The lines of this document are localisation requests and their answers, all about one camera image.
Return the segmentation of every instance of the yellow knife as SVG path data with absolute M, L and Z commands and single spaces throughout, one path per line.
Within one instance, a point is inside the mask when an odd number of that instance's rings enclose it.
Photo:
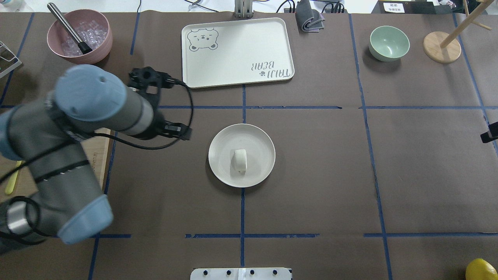
M 19 167 L 22 163 L 22 160 L 18 160 L 15 164 L 15 167 Z M 17 174 L 19 173 L 19 170 L 16 171 L 12 176 L 10 176 L 8 182 L 7 182 L 7 187 L 5 188 L 5 194 L 10 195 L 14 191 L 15 188 L 15 182 L 17 181 Z

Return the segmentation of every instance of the yellow lemon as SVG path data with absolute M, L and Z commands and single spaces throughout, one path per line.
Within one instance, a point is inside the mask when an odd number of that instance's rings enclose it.
M 470 262 L 465 270 L 466 280 L 498 280 L 496 269 L 483 259 Z

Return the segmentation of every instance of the metal utensil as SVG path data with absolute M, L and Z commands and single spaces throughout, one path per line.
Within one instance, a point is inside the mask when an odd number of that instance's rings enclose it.
M 54 17 L 62 24 L 62 26 L 69 33 L 71 38 L 73 38 L 75 43 L 78 44 L 78 47 L 80 48 L 80 50 L 83 54 L 86 54 L 86 53 L 89 53 L 92 51 L 92 48 L 90 48 L 86 44 L 86 42 L 81 39 L 81 37 L 78 35 L 78 33 L 74 30 L 73 26 L 71 26 L 71 24 L 69 24 L 69 22 L 62 15 L 61 11 L 54 3 L 47 4 L 47 8 L 50 10 L 50 12 L 52 12 Z

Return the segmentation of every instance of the ice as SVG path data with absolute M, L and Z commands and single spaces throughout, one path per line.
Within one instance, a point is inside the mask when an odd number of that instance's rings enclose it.
M 81 22 L 79 26 L 75 28 L 75 31 L 79 34 L 81 39 L 94 50 L 102 45 L 106 39 L 108 30 L 98 24 L 95 20 L 92 20 L 91 22 Z M 65 41 L 62 43 L 62 50 L 64 51 L 65 56 L 82 55 L 78 45 L 69 35 L 66 36 Z

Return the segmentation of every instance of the green bowl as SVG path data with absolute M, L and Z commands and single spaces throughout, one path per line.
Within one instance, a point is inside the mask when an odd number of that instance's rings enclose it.
M 370 34 L 370 53 L 380 61 L 395 61 L 410 49 L 406 34 L 393 26 L 379 26 Z

